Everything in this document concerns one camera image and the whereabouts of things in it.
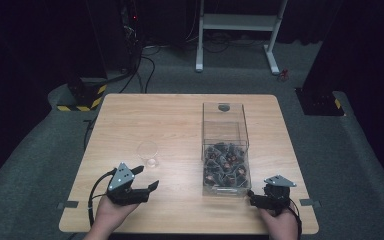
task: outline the metal frame leg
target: metal frame leg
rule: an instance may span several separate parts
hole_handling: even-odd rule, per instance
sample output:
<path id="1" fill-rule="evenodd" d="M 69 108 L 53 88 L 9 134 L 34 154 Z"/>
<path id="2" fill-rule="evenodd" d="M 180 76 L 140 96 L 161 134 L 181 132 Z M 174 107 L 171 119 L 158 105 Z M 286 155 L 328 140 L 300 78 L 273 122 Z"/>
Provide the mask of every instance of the metal frame leg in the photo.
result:
<path id="1" fill-rule="evenodd" d="M 204 39 L 204 0 L 201 0 L 201 9 L 199 12 L 199 38 L 198 38 L 198 47 L 196 49 L 196 72 L 202 72 L 204 70 L 204 51 L 202 42 Z"/>
<path id="2" fill-rule="evenodd" d="M 270 65 L 270 70 L 271 70 L 273 75 L 279 75 L 280 74 L 279 68 L 277 67 L 276 60 L 274 59 L 273 46 L 274 46 L 274 43 L 276 42 L 276 37 L 277 37 L 277 34 L 279 32 L 280 24 L 282 23 L 283 13 L 285 12 L 285 8 L 286 8 L 287 3 L 288 3 L 288 0 L 282 0 L 282 4 L 280 5 L 280 10 L 277 14 L 276 23 L 274 25 L 274 29 L 273 29 L 272 35 L 270 37 L 270 43 L 269 43 L 269 45 L 264 45 L 264 52 L 266 53 L 267 60 L 268 60 L 269 65 Z"/>

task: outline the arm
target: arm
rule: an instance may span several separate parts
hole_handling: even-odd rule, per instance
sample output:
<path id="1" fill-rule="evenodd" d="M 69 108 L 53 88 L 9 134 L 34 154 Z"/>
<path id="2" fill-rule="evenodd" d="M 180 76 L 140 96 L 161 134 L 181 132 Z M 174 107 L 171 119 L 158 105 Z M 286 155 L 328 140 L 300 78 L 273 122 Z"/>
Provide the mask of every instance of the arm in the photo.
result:
<path id="1" fill-rule="evenodd" d="M 98 211 L 96 212 L 95 222 L 84 240 L 108 239 L 111 233 L 117 229 L 138 206 L 139 204 L 119 206 L 113 204 L 107 196 L 102 196 L 99 201 Z"/>

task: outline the electronic device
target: electronic device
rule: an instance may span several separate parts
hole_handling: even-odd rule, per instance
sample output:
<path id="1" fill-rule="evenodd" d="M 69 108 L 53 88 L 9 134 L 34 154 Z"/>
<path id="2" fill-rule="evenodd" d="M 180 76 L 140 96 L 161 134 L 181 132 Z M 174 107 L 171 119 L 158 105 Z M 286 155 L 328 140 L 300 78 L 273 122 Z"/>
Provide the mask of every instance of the electronic device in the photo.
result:
<path id="1" fill-rule="evenodd" d="M 149 194 L 157 189 L 159 181 L 150 184 L 146 189 L 132 189 L 131 187 L 136 175 L 141 173 L 143 168 L 143 166 L 139 166 L 129 169 L 125 163 L 120 164 L 107 188 L 107 196 L 114 204 L 125 206 L 148 202 Z"/>
<path id="2" fill-rule="evenodd" d="M 289 210 L 295 216 L 297 221 L 298 239 L 300 239 L 302 233 L 302 222 L 299 217 L 299 210 L 295 203 L 289 198 L 290 187 L 296 187 L 297 185 L 281 175 L 266 178 L 264 179 L 264 182 L 266 183 L 266 186 L 263 188 L 265 193 L 264 196 L 255 195 L 251 190 L 248 191 L 251 206 L 273 210 L 275 212 L 275 216 L 281 214 L 285 209 Z M 295 213 L 295 211 L 290 207 L 291 202 L 295 205 L 298 213 Z"/>

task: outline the yellow and black hazard tape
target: yellow and black hazard tape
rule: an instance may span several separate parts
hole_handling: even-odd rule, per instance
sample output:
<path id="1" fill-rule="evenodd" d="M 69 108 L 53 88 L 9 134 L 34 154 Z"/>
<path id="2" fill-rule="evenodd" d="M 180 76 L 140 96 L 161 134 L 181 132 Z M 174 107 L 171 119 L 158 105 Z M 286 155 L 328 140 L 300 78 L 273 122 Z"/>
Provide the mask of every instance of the yellow and black hazard tape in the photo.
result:
<path id="1" fill-rule="evenodd" d="M 107 88 L 107 85 L 101 86 L 98 91 L 96 96 L 94 96 L 94 99 L 91 99 L 92 103 L 90 106 L 85 106 L 85 105 L 57 105 L 57 109 L 60 111 L 82 111 L 82 112 L 87 112 L 87 111 L 93 111 L 95 110 L 99 104 L 102 101 L 102 96 L 104 95 L 104 91 Z"/>

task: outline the gray carpet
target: gray carpet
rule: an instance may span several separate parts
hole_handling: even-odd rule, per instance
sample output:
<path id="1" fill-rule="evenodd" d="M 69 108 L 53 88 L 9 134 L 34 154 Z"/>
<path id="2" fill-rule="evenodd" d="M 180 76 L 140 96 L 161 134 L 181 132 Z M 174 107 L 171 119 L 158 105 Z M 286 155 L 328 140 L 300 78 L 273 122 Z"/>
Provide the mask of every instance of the gray carpet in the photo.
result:
<path id="1" fill-rule="evenodd" d="M 346 95 L 334 93 L 346 116 L 319 117 L 304 115 L 294 92 L 304 83 L 320 45 L 276 44 L 276 60 L 281 69 L 289 70 L 289 80 L 279 82 L 268 69 L 261 44 L 236 43 L 240 46 L 221 53 L 204 52 L 202 73 L 194 71 L 195 51 L 145 49 L 144 55 L 156 65 L 148 93 L 275 95 L 310 197 L 321 204 L 315 208 L 320 231 L 302 239 L 384 239 L 384 171 Z M 223 48 L 209 43 L 205 46 L 213 51 Z M 151 70 L 151 63 L 143 59 L 139 69 L 143 82 Z M 105 94 L 119 92 L 126 82 L 109 84 Z M 61 86 L 49 94 L 52 106 L 64 89 Z M 124 92 L 137 93 L 139 89 L 138 79 L 134 78 Z M 60 112 L 54 108 L 15 149 L 0 170 L 0 239 L 71 236 L 58 228 L 62 210 L 57 205 L 67 200 L 83 156 L 87 126 L 83 121 L 98 113 L 99 109 Z M 73 239 L 83 236 L 79 233 Z"/>

